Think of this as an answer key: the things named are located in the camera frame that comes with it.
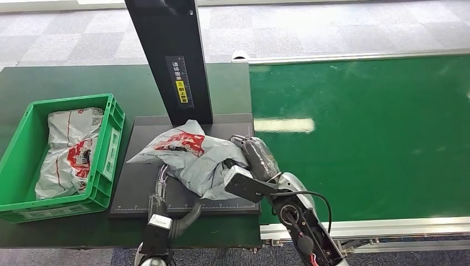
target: black cable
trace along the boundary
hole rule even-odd
[[[317,196],[325,202],[326,207],[328,208],[328,233],[330,233],[331,232],[331,206],[328,200],[322,194],[319,194],[313,191],[293,191],[293,192],[272,193],[271,196],[293,196],[293,195],[298,195],[298,194],[310,194],[313,196]]]

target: package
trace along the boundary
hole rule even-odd
[[[255,179],[267,182],[280,172],[277,161],[262,139],[251,137],[244,140],[242,150]]]
[[[242,150],[228,140],[206,136],[197,121],[166,131],[154,138],[128,163],[166,163],[168,174],[180,180],[202,198],[234,198],[224,190],[223,178],[229,169],[223,161],[231,158],[247,165]]]
[[[103,110],[86,108],[49,114],[49,151],[36,183],[36,198],[84,193],[103,120]]]

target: aluminum frame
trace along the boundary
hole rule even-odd
[[[290,239],[280,223],[260,226],[261,240]],[[470,217],[389,219],[371,221],[333,222],[333,240],[388,237],[460,236],[470,234]]]
[[[362,53],[362,54],[341,54],[341,55],[316,55],[310,57],[272,57],[272,58],[246,58],[234,59],[232,62],[246,62],[250,65],[272,65],[272,64],[294,64],[294,63],[313,63],[313,62],[331,62],[345,60],[375,60],[375,59],[393,59],[393,58],[417,58],[439,55],[459,55],[470,54],[470,49],[448,49],[448,50],[429,50],[424,52],[403,52],[403,53]]]

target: green plastic crate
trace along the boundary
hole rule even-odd
[[[104,110],[85,193],[36,200],[34,188],[49,149],[48,115],[89,107]],[[0,161],[0,219],[21,223],[107,209],[125,114],[112,94],[35,101],[29,104]]]

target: crate handle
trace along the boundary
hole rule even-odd
[[[108,155],[104,165],[103,175],[109,180],[113,180],[113,170],[116,156],[118,155],[119,131],[111,130],[111,140],[109,141]]]

